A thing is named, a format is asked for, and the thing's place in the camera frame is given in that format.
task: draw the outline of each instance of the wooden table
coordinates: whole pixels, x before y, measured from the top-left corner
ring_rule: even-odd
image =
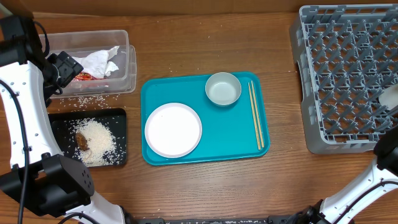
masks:
[[[96,190],[136,218],[238,218],[290,214],[329,197],[370,163],[372,153],[315,155],[308,151],[300,112],[301,86],[292,61],[289,26],[297,14],[92,17],[41,19],[48,33],[124,29],[137,52],[137,88],[111,107],[128,118],[128,161],[90,169]],[[271,148],[262,158],[153,167],[141,154],[140,90],[151,78],[248,70],[261,81]],[[50,113],[76,110],[55,100]],[[0,173],[10,171],[10,142],[0,112]],[[398,191],[355,220],[395,223]],[[0,194],[0,222],[16,223],[18,204]],[[56,223],[26,211],[26,223]]]

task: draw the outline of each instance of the small white bowl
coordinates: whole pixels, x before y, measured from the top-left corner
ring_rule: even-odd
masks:
[[[207,97],[218,106],[233,104],[241,96],[242,86],[238,78],[228,72],[212,75],[206,82]]]

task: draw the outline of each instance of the wood grain surface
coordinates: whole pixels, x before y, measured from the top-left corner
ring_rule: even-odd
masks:
[[[302,91],[288,32],[296,16],[277,13],[41,19],[48,33],[124,29],[136,48],[136,90],[120,95],[118,100],[107,98],[109,106],[127,112],[127,164],[90,169],[95,189],[136,218],[238,218],[294,213],[337,193],[353,180],[370,163],[372,153],[315,155],[305,145]],[[271,136],[271,148],[264,157],[162,167],[143,160],[140,91],[146,81],[243,70],[254,72],[262,85]],[[49,112],[77,110],[68,103],[64,105],[54,100]],[[10,171],[10,142],[2,106],[0,124],[3,174]],[[0,193],[0,223],[16,223],[17,208],[15,201]],[[398,191],[373,203],[355,220],[360,224],[397,223],[397,208]],[[24,220],[57,222],[29,211]]]
[[[0,0],[8,9],[92,16],[298,12],[305,5],[394,4],[395,0]]]

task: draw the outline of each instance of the meat piece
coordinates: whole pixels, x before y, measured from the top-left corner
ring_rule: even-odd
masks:
[[[87,139],[82,133],[76,133],[76,142],[82,151],[89,150],[87,145]]]

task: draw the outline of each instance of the black tray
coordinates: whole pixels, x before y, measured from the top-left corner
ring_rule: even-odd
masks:
[[[108,127],[115,137],[115,154],[120,156],[112,164],[106,166],[125,164],[127,161],[127,118],[125,110],[121,108],[49,114],[52,132],[64,156],[81,161],[75,155],[77,147],[75,133],[70,134],[73,124],[67,121],[85,118],[94,118],[94,121]]]

